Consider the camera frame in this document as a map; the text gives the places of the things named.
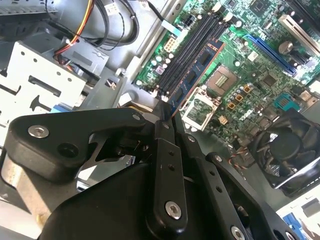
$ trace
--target blue pcie slot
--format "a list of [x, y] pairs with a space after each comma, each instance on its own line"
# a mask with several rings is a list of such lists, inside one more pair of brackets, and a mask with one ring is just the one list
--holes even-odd
[[224, 48], [224, 45], [225, 44], [222, 41], [212, 38], [207, 41], [201, 52], [196, 56], [195, 61], [188, 68], [183, 79], [168, 100], [168, 103], [171, 105], [170, 113], [172, 116], [176, 114], [189, 93], [196, 87], [199, 80], [206, 73], [208, 67]]
[[262, 51], [264, 51], [272, 60], [280, 65], [288, 74], [295, 75], [297, 69], [287, 63], [281, 56], [279, 56], [271, 47], [269, 47], [260, 37], [254, 37], [250, 34], [244, 36], [247, 39], [250, 39], [255, 45], [257, 45]]

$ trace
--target black fan shroud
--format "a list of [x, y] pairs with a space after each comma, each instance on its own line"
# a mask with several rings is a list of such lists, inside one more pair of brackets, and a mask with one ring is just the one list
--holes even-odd
[[[250, 150], [273, 187], [320, 156], [320, 127], [290, 109], [255, 137]], [[289, 196], [317, 176], [320, 177], [318, 166], [305, 175], [293, 178], [280, 189]]]

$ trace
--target chip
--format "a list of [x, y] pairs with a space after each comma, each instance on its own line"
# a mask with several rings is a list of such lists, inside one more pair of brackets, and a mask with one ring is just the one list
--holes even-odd
[[196, 74], [196, 72], [195, 71], [191, 71], [189, 74], [188, 74], [188, 76], [186, 77], [186, 82], [188, 83], [188, 84], [193, 84], [194, 83], [194, 81], [196, 80], [196, 78], [197, 78], [197, 74]]
[[251, 88], [248, 87], [247, 85], [245, 85], [243, 91], [248, 94], [248, 93], [250, 93]]
[[236, 5], [236, 3], [234, 1], [232, 1], [232, 0], [230, 0], [228, 5], [229, 5], [230, 8], [233, 8]]
[[233, 104], [232, 102], [230, 102], [230, 103], [228, 104], [228, 108], [230, 108], [230, 109], [234, 109], [235, 107], [236, 107], [236, 105]]
[[206, 85], [219, 96], [222, 96], [228, 91], [237, 81], [237, 76], [234, 75], [225, 66], [220, 66], [209, 78]]
[[242, 99], [244, 99], [240, 94], [238, 94], [235, 99], [238, 101], [238, 102], [241, 102]]
[[275, 80], [272, 76], [268, 75], [263, 79], [263, 82], [269, 86], [270, 88], [276, 83], [277, 80]]
[[270, 5], [269, 0], [253, 0], [249, 8], [255, 15], [262, 17]]

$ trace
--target black ram slot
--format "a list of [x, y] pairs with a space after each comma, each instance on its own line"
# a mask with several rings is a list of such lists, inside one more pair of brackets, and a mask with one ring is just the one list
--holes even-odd
[[308, 13], [308, 10], [302, 5], [299, 0], [286, 0], [288, 5], [304, 20], [306, 20], [312, 30], [320, 37], [320, 24], [313, 16]]
[[194, 53], [195, 46], [199, 45], [204, 36], [207, 36], [210, 31], [210, 26], [214, 23], [218, 23], [218, 18], [220, 16], [217, 13], [212, 15], [207, 15], [201, 21], [201, 23], [196, 27], [196, 30], [190, 36], [188, 42], [184, 45], [183, 49], [180, 50], [178, 56], [171, 62], [169, 67], [166, 69], [162, 75], [159, 86], [163, 88], [172, 79], [172, 75], [182, 66]]
[[199, 47], [196, 49], [196, 51], [189, 57], [187, 61], [185, 61], [182, 65], [180, 65], [178, 68], [176, 68], [176, 72], [171, 75], [171, 81], [170, 84], [167, 84], [164, 88], [165, 92], [169, 92], [169, 96], [172, 94], [172, 92], [175, 90], [181, 79], [184, 77], [184, 75], [188, 72], [189, 67], [193, 64], [195, 59], [197, 58], [200, 51], [203, 49], [204, 45], [206, 44], [207, 40], [213, 37], [218, 39], [222, 33], [229, 27], [229, 24], [219, 24], [217, 27], [214, 28], [214, 31], [211, 33], [210, 37], [207, 37], [203, 39], [203, 43], [199, 44]]

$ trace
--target black cable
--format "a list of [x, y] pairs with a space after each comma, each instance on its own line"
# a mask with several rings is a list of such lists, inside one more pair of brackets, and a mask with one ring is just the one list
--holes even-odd
[[[103, 44], [104, 45], [109, 45], [109, 46], [117, 46], [117, 47], [121, 47], [121, 46], [125, 46], [125, 45], [130, 45], [132, 44], [139, 36], [139, 31], [140, 31], [140, 26], [139, 26], [139, 22], [136, 16], [135, 11], [133, 10], [133, 8], [131, 7], [131, 5], [129, 4], [128, 0], [119, 0], [119, 2], [121, 2], [123, 4], [123, 6], [127, 9], [127, 11], [130, 14], [130, 18], [133, 21], [133, 29], [131, 31], [130, 36], [125, 39], [122, 40], [123, 36], [119, 39], [110, 39], [108, 38]], [[91, 41], [96, 41], [98, 38], [89, 38], [86, 37], [85, 38], [87, 41], [91, 42]]]
[[[96, 6], [97, 6], [98, 10], [100, 11], [100, 13], [102, 15], [102, 18], [103, 18], [103, 21], [104, 21], [104, 24], [105, 24], [105, 32], [104, 32], [104, 37], [103, 38], [99, 38], [99, 37], [97, 37], [97, 38], [82, 37], [81, 35], [78, 35], [75, 32], [73, 32], [72, 30], [70, 30], [65, 25], [63, 25], [63, 24], [59, 23], [58, 21], [56, 21], [55, 19], [53, 19], [50, 16], [49, 12], [48, 12], [48, 0], [45, 0], [45, 11], [49, 15], [50, 20], [53, 23], [55, 23], [57, 26], [59, 26], [64, 31], [68, 32], [69, 34], [77, 35], [78, 37], [82, 38], [87, 43], [90, 43], [90, 44], [94, 45], [95, 47], [100, 47], [101, 45], [120, 47], [120, 46], [125, 46], [125, 45], [132, 44], [138, 38], [139, 31], [140, 31], [140, 26], [139, 26], [139, 22], [138, 22], [136, 13], [133, 10], [133, 8], [131, 7], [131, 5], [128, 3], [128, 1], [127, 0], [119, 0], [119, 1], [128, 10], [128, 12], [130, 13], [130, 18], [133, 21], [133, 30], [131, 32], [131, 35], [126, 40], [122, 40], [124, 33], [120, 37], [119, 40], [106, 38], [106, 35], [108, 35], [108, 33], [109, 33], [109, 17], [107, 15], [105, 6], [104, 6], [104, 4], [102, 3], [101, 0], [96, 0]], [[123, 19], [122, 14], [120, 16], [121, 16], [122, 23], [123, 23], [123, 26], [124, 26], [124, 19]]]
[[115, 49], [118, 45], [119, 45], [119, 43], [120, 43], [120, 41], [122, 40], [122, 38], [124, 37], [124, 35], [125, 35], [125, 20], [124, 20], [124, 17], [122, 16], [122, 14], [121, 14], [121, 12], [119, 12], [119, 15], [120, 15], [120, 17], [121, 17], [121, 20], [122, 20], [122, 35], [121, 35], [121, 37], [119, 38], [119, 40], [118, 40], [118, 42], [111, 48], [111, 49], [105, 49], [105, 48], [103, 48], [103, 47], [101, 47], [101, 49], [103, 49], [103, 50], [105, 50], [105, 51], [111, 51], [111, 50], [113, 50], [113, 49]]
[[161, 13], [156, 9], [156, 7], [149, 1], [148, 5], [151, 8], [151, 10], [154, 12], [154, 14], [158, 17], [158, 19], [160, 19], [161, 22], [165, 21], [165, 18], [161, 15]]

